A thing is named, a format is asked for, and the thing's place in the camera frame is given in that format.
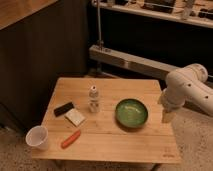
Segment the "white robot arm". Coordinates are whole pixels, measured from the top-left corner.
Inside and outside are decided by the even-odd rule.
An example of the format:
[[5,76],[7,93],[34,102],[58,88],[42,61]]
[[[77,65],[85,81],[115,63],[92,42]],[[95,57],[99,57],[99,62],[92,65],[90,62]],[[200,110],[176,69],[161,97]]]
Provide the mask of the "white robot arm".
[[191,101],[213,117],[213,88],[205,85],[207,69],[201,64],[191,64],[175,69],[166,75],[167,87],[162,91],[158,103],[162,105],[162,123],[169,123],[174,112]]

